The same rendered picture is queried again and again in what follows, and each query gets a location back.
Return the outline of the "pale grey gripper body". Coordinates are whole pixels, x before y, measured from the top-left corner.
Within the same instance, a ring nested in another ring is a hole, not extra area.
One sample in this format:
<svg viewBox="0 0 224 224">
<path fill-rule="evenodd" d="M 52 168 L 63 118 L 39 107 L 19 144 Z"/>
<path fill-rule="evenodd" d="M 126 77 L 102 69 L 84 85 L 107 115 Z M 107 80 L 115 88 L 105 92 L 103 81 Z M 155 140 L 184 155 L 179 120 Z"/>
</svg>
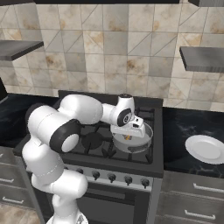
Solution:
<svg viewBox="0 0 224 224">
<path fill-rule="evenodd" d="M 115 134 L 143 138 L 145 135 L 145 126 L 142 125 L 140 128 L 125 128 L 111 125 L 110 131 Z"/>
</svg>

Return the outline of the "silver cooking pot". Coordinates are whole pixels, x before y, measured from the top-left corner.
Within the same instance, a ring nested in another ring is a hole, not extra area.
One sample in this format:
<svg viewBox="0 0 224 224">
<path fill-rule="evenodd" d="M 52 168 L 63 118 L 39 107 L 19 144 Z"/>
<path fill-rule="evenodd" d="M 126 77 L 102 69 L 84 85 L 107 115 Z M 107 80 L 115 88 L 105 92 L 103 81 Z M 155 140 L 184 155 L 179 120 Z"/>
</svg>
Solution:
<svg viewBox="0 0 224 224">
<path fill-rule="evenodd" d="M 147 123 L 144 124 L 145 135 L 143 138 L 138 136 L 131 136 L 127 138 L 122 134 L 114 134 L 113 142 L 114 146 L 120 150 L 127 153 L 140 153 L 146 151 L 151 146 L 151 141 L 153 138 L 153 130 L 151 126 Z"/>
</svg>

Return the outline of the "black gas range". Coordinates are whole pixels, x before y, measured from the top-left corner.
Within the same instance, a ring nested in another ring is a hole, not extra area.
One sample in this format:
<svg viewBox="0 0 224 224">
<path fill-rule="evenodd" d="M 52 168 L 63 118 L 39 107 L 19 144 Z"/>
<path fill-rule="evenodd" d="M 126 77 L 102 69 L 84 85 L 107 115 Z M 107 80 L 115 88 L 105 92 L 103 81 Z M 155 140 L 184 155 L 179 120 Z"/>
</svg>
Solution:
<svg viewBox="0 0 224 224">
<path fill-rule="evenodd" d="M 91 94 L 73 92 L 66 94 L 61 92 L 60 98 L 52 108 L 57 109 L 61 100 L 68 95 L 86 95 L 95 98 L 99 102 L 115 106 L 118 96 L 113 94 Z M 114 146 L 110 125 L 105 122 L 96 124 L 82 124 L 77 145 L 69 152 L 61 152 L 59 155 L 64 163 L 64 168 L 70 171 L 83 169 L 83 175 L 87 178 L 87 191 L 89 187 L 104 189 L 104 187 L 121 188 L 122 190 L 141 191 L 150 193 L 146 224 L 153 224 L 157 211 L 158 195 L 163 178 L 163 122 L 162 106 L 160 99 L 135 97 L 134 115 L 143 119 L 153 130 L 153 138 L 150 148 L 140 153 L 127 153 L 118 150 Z M 22 149 L 30 140 L 28 131 L 25 139 L 17 146 L 20 154 L 19 160 L 25 169 L 27 178 L 32 182 L 32 172 L 28 169 L 22 156 Z M 98 171 L 100 177 L 94 179 L 92 171 Z M 113 173 L 116 179 L 110 182 L 108 174 Z M 132 183 L 127 185 L 124 177 L 132 177 Z M 142 179 L 148 179 L 150 185 L 144 188 Z M 32 187 L 35 207 L 41 224 L 46 224 L 53 216 L 53 196 L 49 192 L 42 192 Z"/>
</svg>

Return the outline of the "grey drawer front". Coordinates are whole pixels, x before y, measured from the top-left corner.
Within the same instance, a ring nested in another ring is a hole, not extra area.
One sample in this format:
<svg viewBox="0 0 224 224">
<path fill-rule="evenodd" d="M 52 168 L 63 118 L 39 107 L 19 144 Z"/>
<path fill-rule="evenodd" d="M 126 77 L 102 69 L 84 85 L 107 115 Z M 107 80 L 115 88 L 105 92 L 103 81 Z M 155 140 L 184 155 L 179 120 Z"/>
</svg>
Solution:
<svg viewBox="0 0 224 224">
<path fill-rule="evenodd" d="M 13 183 L 4 183 L 0 181 L 0 184 L 9 186 L 26 188 L 23 177 L 19 169 L 15 168 L 0 168 L 0 179 L 14 179 Z"/>
<path fill-rule="evenodd" d="M 198 186 L 207 186 L 224 190 L 224 178 L 213 178 L 189 173 L 164 171 L 161 191 L 165 193 L 181 193 L 224 200 L 224 193 L 198 190 L 193 187 L 193 183 L 196 183 Z"/>
<path fill-rule="evenodd" d="M 196 214 L 212 215 L 215 220 L 201 219 L 185 215 L 184 210 Z M 224 224 L 224 201 L 182 195 L 177 193 L 161 192 L 157 206 L 157 215 L 165 218 L 193 221 L 199 224 Z"/>
<path fill-rule="evenodd" d="M 21 168 L 13 154 L 12 148 L 0 146 L 0 168 Z"/>
<path fill-rule="evenodd" d="M 3 196 L 12 200 L 23 200 L 23 205 L 3 201 Z M 29 193 L 23 189 L 13 188 L 7 185 L 0 185 L 0 202 L 12 204 L 15 206 L 34 208 Z"/>
</svg>

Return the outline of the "white round plate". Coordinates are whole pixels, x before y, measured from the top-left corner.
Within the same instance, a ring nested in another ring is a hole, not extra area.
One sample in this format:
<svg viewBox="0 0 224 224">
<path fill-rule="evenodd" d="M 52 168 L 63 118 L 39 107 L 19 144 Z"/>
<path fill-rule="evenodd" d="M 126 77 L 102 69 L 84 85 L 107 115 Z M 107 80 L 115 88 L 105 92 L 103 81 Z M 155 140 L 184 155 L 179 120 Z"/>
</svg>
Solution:
<svg viewBox="0 0 224 224">
<path fill-rule="evenodd" d="M 224 143 L 211 136 L 195 135 L 185 141 L 186 150 L 201 162 L 224 164 Z"/>
</svg>

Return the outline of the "black oven door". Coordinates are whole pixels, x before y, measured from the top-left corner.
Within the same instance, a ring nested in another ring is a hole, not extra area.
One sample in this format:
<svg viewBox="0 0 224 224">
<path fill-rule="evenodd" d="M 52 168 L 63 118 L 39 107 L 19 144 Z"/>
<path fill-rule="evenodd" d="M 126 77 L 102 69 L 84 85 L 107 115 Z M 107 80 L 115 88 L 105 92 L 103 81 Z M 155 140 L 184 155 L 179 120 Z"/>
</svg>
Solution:
<svg viewBox="0 0 224 224">
<path fill-rule="evenodd" d="M 96 199 L 86 196 L 77 199 L 79 209 L 86 215 L 89 224 L 146 224 L 149 192 L 122 190 L 121 188 L 104 187 L 104 189 L 89 189 L 111 191 L 116 193 L 133 193 L 135 201 L 120 203 L 118 201 Z"/>
</svg>

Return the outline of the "dark range hood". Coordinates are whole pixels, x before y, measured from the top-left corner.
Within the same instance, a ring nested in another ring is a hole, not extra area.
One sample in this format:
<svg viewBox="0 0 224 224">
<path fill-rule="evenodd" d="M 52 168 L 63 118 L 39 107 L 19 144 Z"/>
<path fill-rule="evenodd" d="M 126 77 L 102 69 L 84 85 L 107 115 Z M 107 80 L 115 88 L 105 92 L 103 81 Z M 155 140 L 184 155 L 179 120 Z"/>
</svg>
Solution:
<svg viewBox="0 0 224 224">
<path fill-rule="evenodd" d="M 179 4 L 181 0 L 33 0 L 35 4 Z"/>
</svg>

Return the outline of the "grey wall shelf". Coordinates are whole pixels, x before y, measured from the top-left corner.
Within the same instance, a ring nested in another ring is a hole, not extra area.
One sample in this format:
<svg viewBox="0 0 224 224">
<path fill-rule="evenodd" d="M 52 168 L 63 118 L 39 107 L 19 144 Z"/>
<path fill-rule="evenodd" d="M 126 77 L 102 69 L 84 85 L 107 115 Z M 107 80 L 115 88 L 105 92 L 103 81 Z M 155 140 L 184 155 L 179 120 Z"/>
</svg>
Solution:
<svg viewBox="0 0 224 224">
<path fill-rule="evenodd" d="M 186 71 L 224 73 L 224 48 L 181 46 L 179 52 Z"/>
<path fill-rule="evenodd" d="M 16 60 L 43 45 L 43 41 L 0 40 L 0 60 Z"/>
</svg>

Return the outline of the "dark wall cabinet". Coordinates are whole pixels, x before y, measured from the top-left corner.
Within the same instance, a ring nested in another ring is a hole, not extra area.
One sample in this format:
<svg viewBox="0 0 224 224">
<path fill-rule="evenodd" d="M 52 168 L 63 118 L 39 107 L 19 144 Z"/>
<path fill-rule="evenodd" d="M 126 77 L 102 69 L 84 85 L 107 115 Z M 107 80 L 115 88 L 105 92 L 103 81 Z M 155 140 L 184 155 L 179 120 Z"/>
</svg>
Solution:
<svg viewBox="0 0 224 224">
<path fill-rule="evenodd" d="M 188 0 L 198 7 L 224 7 L 224 0 Z"/>
</svg>

